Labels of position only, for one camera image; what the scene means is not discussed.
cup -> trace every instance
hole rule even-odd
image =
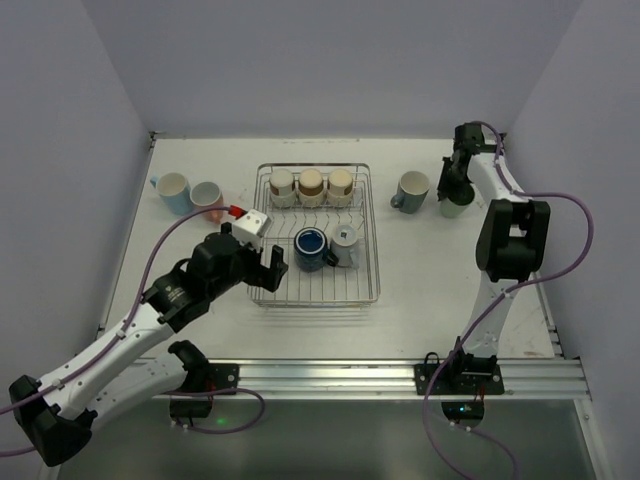
[[[150,182],[173,213],[182,216],[193,211],[193,203],[189,197],[189,182],[184,175],[175,172],[167,173],[160,178],[154,175]]]
[[[391,206],[402,213],[416,213],[429,192],[429,178],[422,172],[407,172],[400,177],[398,193]]]
[[[213,182],[202,182],[193,187],[193,189],[191,189],[191,202],[193,202],[193,205],[198,209],[214,206],[221,207],[224,205],[222,191],[220,191],[220,187]],[[219,225],[224,216],[224,212],[222,210],[211,210],[204,212],[203,215],[207,220]]]
[[[473,187],[465,184],[440,202],[440,214],[445,218],[455,218],[467,209],[475,197]]]
[[[324,179],[315,168],[308,168],[300,173],[298,198],[303,207],[319,207],[324,203]]]
[[[295,261],[303,272],[315,272],[337,259],[329,251],[329,242],[324,232],[315,227],[300,230],[293,242]]]
[[[329,258],[329,265],[335,261],[335,267],[352,267],[359,266],[358,252],[358,232],[351,225],[338,225],[331,234],[331,253],[333,257]]]
[[[346,207],[353,198],[353,176],[348,170],[338,168],[331,172],[327,182],[327,203],[334,207]]]
[[[274,207],[293,207],[297,198],[296,181],[290,170],[281,168],[269,175],[269,195]]]

red object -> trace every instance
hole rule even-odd
[[[229,207],[229,215],[234,217],[236,220],[243,216],[245,213],[247,213],[246,210],[240,207],[236,207],[235,205],[231,205],[231,207]]]

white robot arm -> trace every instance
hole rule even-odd
[[[270,219],[231,207],[233,224],[198,244],[189,259],[156,279],[129,316],[68,363],[34,379],[23,375],[9,388],[15,417],[49,466],[77,454],[92,429],[154,395],[198,384],[208,370],[190,342],[143,366],[128,369],[151,347],[209,310],[211,302],[244,282],[275,292],[288,266],[274,246],[269,268],[261,264],[261,238]]]
[[[513,193],[521,189],[507,169],[502,152],[496,155],[496,148],[496,145],[484,142],[480,124],[466,123],[456,127],[454,152],[450,158],[443,159],[438,183],[438,199],[448,202],[454,210],[473,200],[472,183],[488,209],[476,244],[480,288],[462,337],[496,297],[512,291],[510,287],[527,281],[540,268],[546,244],[549,205]],[[436,379],[434,393],[504,393],[497,364],[498,342],[516,292],[508,293],[505,300],[473,329]],[[428,382],[436,368],[437,365],[427,362],[416,365],[416,383],[421,378]]]

cable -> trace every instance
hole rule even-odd
[[[181,425],[183,428],[186,428],[187,430],[192,430],[192,431],[198,432],[198,433],[206,433],[208,435],[227,435],[229,433],[243,432],[244,430],[247,430],[247,429],[253,427],[256,423],[258,423],[260,421],[260,419],[264,415],[265,409],[267,408],[267,404],[264,401],[264,398],[262,398],[262,396],[258,392],[254,392],[253,390],[249,390],[248,388],[223,388],[222,390],[217,390],[217,391],[213,391],[213,392],[201,392],[201,393],[168,392],[168,395],[173,395],[173,396],[177,396],[177,397],[213,397],[213,396],[216,396],[216,395],[225,395],[225,394],[229,394],[229,393],[246,393],[248,395],[252,395],[252,396],[256,397],[258,399],[258,401],[260,402],[260,411],[258,412],[258,414],[255,417],[253,417],[252,420],[248,421],[244,425],[241,425],[239,427],[234,427],[234,428],[225,428],[225,429],[221,429],[221,430],[211,430],[211,429],[208,429],[208,428],[194,427],[194,426],[185,425],[180,421],[180,419],[176,419],[176,424],[177,425]]]
[[[582,210],[582,212],[584,213],[584,215],[585,215],[585,217],[587,219],[587,239],[585,241],[585,244],[584,244],[584,247],[583,247],[582,251],[580,252],[580,255],[578,255],[578,258],[573,263],[571,263],[568,267],[560,270],[559,272],[551,274],[551,275],[547,275],[547,276],[540,277],[540,278],[534,278],[534,279],[527,280],[527,281],[522,282],[522,283],[518,283],[518,284],[513,285],[513,286],[511,286],[509,288],[506,288],[500,295],[498,295],[496,297],[496,299],[493,302],[491,302],[491,304],[478,316],[478,318],[475,319],[471,323],[469,329],[467,330],[467,333],[462,336],[462,338],[460,339],[460,342],[456,344],[456,346],[451,351],[449,356],[444,360],[444,362],[442,362],[438,366],[438,368],[436,369],[436,371],[434,372],[434,374],[432,375],[432,377],[429,380],[429,384],[427,386],[427,391],[425,393],[424,400],[423,400],[423,403],[422,403],[422,424],[423,424],[425,433],[427,434],[427,437],[429,438],[429,442],[431,443],[431,446],[436,451],[438,456],[447,464],[447,466],[449,468],[451,468],[453,471],[455,471],[461,477],[463,477],[463,478],[465,478],[467,480],[474,480],[474,479],[473,479],[473,477],[471,477],[470,475],[468,475],[467,473],[462,471],[460,468],[458,468],[451,460],[449,460],[449,458],[447,458],[447,456],[442,452],[441,447],[439,446],[437,440],[435,439],[435,437],[433,435],[433,432],[431,431],[431,428],[429,427],[428,411],[427,411],[428,398],[429,398],[429,395],[431,395],[431,392],[433,391],[433,387],[435,385],[436,379],[438,378],[438,375],[440,375],[440,373],[442,373],[444,368],[451,362],[451,360],[454,358],[455,354],[458,351],[460,351],[460,349],[462,348],[462,345],[464,344],[464,342],[469,338],[469,336],[473,333],[473,331],[476,329],[476,327],[478,325],[480,325],[482,320],[484,320],[487,317],[487,315],[489,315],[489,313],[491,313],[493,311],[493,309],[496,308],[496,306],[498,306],[498,304],[500,302],[502,302],[506,298],[507,295],[511,294],[512,292],[514,292],[514,291],[516,291],[516,290],[518,290],[520,288],[527,287],[529,285],[536,285],[538,283],[548,282],[550,280],[556,280],[556,279],[558,279],[560,277],[563,277],[563,276],[571,273],[572,271],[574,271],[584,261],[585,257],[589,253],[589,250],[591,249],[591,245],[593,244],[593,236],[594,236],[593,216],[591,215],[591,212],[589,211],[589,208],[586,206],[586,204],[582,200],[580,200],[579,198],[577,198],[577,197],[575,197],[573,195],[569,195],[569,194],[566,194],[566,193],[559,193],[559,192],[525,193],[525,192],[521,192],[521,191],[515,190],[513,188],[513,186],[509,183],[507,178],[505,177],[504,172],[502,171],[502,166],[500,165],[500,155],[502,153],[502,137],[500,136],[498,131],[492,125],[488,124],[487,122],[475,121],[475,122],[472,122],[472,123],[477,123],[479,125],[487,127],[489,130],[491,130],[493,135],[496,137],[496,153],[495,153],[495,157],[494,157],[494,166],[496,168],[498,176],[500,177],[500,180],[505,185],[505,187],[507,187],[511,193],[513,193],[515,195],[518,195],[518,196],[528,196],[528,197],[532,197],[532,198],[539,198],[539,197],[562,198],[562,199],[569,200],[569,201],[575,203],[576,205],[578,205],[578,207],[580,207],[580,209]],[[458,428],[460,428],[461,430],[466,430],[465,427],[458,426]],[[466,431],[470,431],[470,433],[474,433],[475,435],[478,435],[478,436],[480,436],[480,437],[482,437],[482,438],[484,438],[486,440],[491,441],[495,445],[497,445],[511,459],[511,464],[513,465],[513,476],[512,476],[512,478],[514,478],[514,479],[520,478],[520,465],[518,463],[518,460],[516,459],[515,455],[509,450],[509,448],[504,443],[502,443],[497,438],[489,435],[488,433],[482,432],[481,430],[472,429],[472,430],[466,430]]]
[[[169,235],[171,235],[174,232],[174,230],[176,230],[180,225],[185,223],[187,220],[189,220],[189,219],[191,219],[191,218],[193,218],[193,217],[195,217],[197,215],[200,215],[201,213],[210,212],[210,211],[214,211],[214,210],[222,210],[222,211],[229,212],[229,211],[231,211],[231,208],[215,206],[215,207],[205,207],[205,208],[198,209],[197,211],[189,213],[188,215],[185,215],[184,217],[180,218],[173,225],[171,225],[167,229],[167,231],[164,232],[162,234],[162,236],[158,239],[157,243],[155,244],[155,246],[151,250],[151,254],[149,255],[149,259],[147,260],[147,264],[146,264],[146,266],[144,268],[144,272],[142,274],[142,279],[140,280],[140,285],[138,287],[138,291],[136,292],[136,297],[135,297],[135,301],[133,302],[133,306],[131,307],[131,310],[129,311],[129,314],[127,315],[127,318],[125,319],[125,322],[122,325],[122,329],[121,330],[123,332],[125,332],[129,328],[131,323],[133,323],[133,319],[135,318],[135,314],[138,311],[138,307],[140,305],[140,299],[142,298],[142,293],[144,292],[145,284],[147,283],[147,279],[149,278],[149,272],[151,271],[151,265],[153,264],[153,261],[155,260],[156,255],[158,254],[158,251],[160,250],[160,247],[162,246],[164,241],[167,239],[167,237],[169,237]],[[91,367],[93,367],[102,358],[104,358],[104,356],[107,353],[109,353],[109,351],[118,343],[119,340],[120,340],[120,337],[114,336],[109,341],[109,343],[107,345],[105,345],[105,347],[102,350],[100,350],[100,352],[98,352],[96,354],[95,357],[93,357],[91,360],[89,360],[85,365],[80,367],[78,370],[76,370],[76,371],[70,373],[69,375],[67,375],[66,377],[62,378],[60,380],[61,385],[64,385],[64,384],[70,382],[74,378],[82,375],[84,372],[86,372]],[[13,404],[8,405],[6,407],[0,408],[0,416],[1,415],[5,415],[5,414],[17,409],[17,408],[23,407],[24,405],[27,405],[28,403],[31,403],[34,400],[42,398],[45,395],[53,392],[56,388],[58,388],[58,387],[50,386],[50,387],[44,388],[41,391],[39,391],[38,393],[35,393],[35,394],[33,394],[33,395],[29,396],[29,397],[26,397],[26,398],[20,400],[19,402],[16,402],[16,403],[13,403]],[[17,451],[18,450],[14,451],[14,452],[0,452],[0,458],[5,456],[4,454],[11,454],[11,453],[15,453]]]
[[[0,458],[17,457],[18,455],[24,455],[25,453],[31,453],[35,451],[35,447],[25,447],[18,450],[8,450],[6,452],[0,452]]]

beige cup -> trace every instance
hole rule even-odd
[[[293,207],[296,203],[296,182],[290,170],[274,170],[269,176],[269,196],[276,208]]]
[[[300,173],[298,198],[303,207],[319,207],[324,203],[324,179],[315,168],[308,168]]]
[[[329,175],[327,202],[334,207],[346,207],[353,198],[353,176],[344,168]]]

